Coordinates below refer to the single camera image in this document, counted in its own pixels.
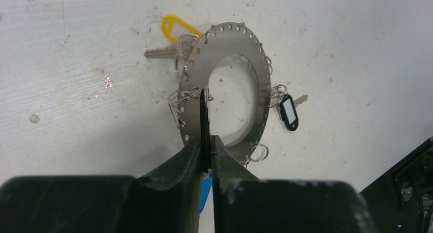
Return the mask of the metal disc keyring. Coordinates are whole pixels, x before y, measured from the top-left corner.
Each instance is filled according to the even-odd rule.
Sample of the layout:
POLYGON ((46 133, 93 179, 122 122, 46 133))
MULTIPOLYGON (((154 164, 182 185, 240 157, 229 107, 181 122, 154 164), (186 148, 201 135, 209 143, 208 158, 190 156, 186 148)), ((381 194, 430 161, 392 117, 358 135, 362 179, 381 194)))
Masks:
POLYGON ((247 164, 268 155, 261 144, 269 112, 287 94, 271 82, 273 65, 261 41, 243 22, 212 26, 181 63, 172 105, 184 143, 199 134, 200 90, 209 90, 211 129, 229 153, 247 164))

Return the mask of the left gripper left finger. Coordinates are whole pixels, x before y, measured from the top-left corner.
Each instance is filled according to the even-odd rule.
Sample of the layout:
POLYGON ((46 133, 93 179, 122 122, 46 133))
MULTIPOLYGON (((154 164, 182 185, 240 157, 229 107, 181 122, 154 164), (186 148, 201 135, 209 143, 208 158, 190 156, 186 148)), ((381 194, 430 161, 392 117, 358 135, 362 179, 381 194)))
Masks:
POLYGON ((202 145, 135 178, 22 176, 1 186, 1 232, 197 232, 202 145))

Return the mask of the key with blue tag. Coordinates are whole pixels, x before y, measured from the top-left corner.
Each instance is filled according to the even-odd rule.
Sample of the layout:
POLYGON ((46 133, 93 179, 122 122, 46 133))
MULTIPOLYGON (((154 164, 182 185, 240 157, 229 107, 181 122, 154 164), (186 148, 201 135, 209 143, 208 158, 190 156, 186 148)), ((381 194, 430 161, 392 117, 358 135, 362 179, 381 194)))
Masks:
POLYGON ((212 187, 212 173, 211 172, 204 173, 202 190, 201 190, 201 199, 200 199, 200 213, 203 211, 205 207, 211 187, 212 187))

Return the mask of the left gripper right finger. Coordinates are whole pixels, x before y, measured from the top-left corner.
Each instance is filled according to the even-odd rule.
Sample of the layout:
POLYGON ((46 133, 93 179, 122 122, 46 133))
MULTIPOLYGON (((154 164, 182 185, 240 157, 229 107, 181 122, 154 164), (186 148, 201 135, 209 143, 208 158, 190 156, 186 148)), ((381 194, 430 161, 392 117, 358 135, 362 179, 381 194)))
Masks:
POLYGON ((216 232, 377 232, 348 183, 259 179, 210 139, 216 232))

